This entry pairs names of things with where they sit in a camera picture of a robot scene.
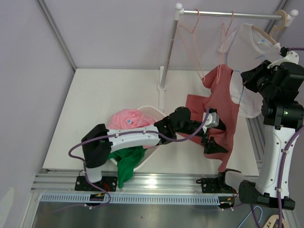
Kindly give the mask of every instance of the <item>white table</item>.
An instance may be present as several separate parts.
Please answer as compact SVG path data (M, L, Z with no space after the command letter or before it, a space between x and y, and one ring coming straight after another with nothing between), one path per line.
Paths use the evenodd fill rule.
M43 168L81 170L82 162L68 156L69 149L97 124L125 108L158 107L159 70L78 69L67 95ZM209 96L195 71L168 71L165 113L186 104L187 94ZM82 148L73 151L83 157ZM192 141L172 142L158 148L137 172L169 174L217 174L221 161L207 159L200 145ZM246 119L239 117L234 148L227 168L258 176ZM116 171L108 161L104 171Z

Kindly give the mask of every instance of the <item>laundry basket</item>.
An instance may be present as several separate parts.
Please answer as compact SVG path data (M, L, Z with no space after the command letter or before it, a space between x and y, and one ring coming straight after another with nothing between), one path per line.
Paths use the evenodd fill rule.
M153 106L150 106L150 105L141 106L137 110L140 110L143 114L152 117L155 121L162 120L166 116L163 112L161 112L160 110L158 110L158 109L156 109L156 108L154 108ZM151 156L153 154L155 154L158 147L159 146L149 147L145 151L144 157L142 158L142 160L134 168L134 171L138 170L140 167L142 167L151 158ZM114 158L111 158L111 161L115 165L117 165L117 161Z

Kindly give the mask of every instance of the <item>white wall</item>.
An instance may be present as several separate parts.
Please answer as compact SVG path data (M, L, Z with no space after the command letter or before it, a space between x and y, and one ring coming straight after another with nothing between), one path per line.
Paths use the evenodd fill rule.
M73 72L34 0L0 1L0 31L0 199L15 188L16 228Z
M288 28L286 33L282 36L280 43L285 47L304 47L304 1L303 0L291 0L286 11L296 9L299 11L299 15L295 18L294 22ZM304 67L304 52L297 52L300 57L300 62ZM300 94L296 98L301 105L304 106L304 85L299 89ZM295 211L297 213L297 218L300 220L302 226L304 226L304 171L303 171L303 161L304 161L304 133L300 135L297 143L295 144L294 153L291 162L291 168L289 173L289 188L290 196L295 200Z
M280 0L46 0L78 68L158 69L165 63L171 37L175 4L204 11L272 14ZM184 15L180 21L193 27L196 17ZM230 18L202 17L197 41L203 67L217 65L221 23ZM240 23L264 28L267 20L235 19L231 31ZM195 55L192 36L182 33ZM176 35L170 69L193 69Z

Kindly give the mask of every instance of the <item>green cloth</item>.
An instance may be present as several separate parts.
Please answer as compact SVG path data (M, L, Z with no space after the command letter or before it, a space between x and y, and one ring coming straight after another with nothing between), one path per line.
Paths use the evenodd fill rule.
M126 181L133 177L133 170L144 157L145 151L143 146L135 146L110 153L108 159L114 158L117 161L118 187L120 189Z

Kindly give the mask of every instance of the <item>wooden hanger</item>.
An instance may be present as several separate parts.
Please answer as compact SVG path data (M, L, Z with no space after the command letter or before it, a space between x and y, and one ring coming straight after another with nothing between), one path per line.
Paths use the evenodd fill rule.
M280 10L276 11L275 14L282 16L282 24L280 26L274 25L269 34L267 34L265 31L263 31L262 29L260 29L259 27L255 26L255 25L252 25L252 27L251 27L253 30L259 32L263 37L268 39L273 45L275 45L277 43L275 41L275 39L272 38L273 34L276 31L279 31L279 30L282 30L283 28L285 28L285 24L287 22L287 13L284 10L280 9Z

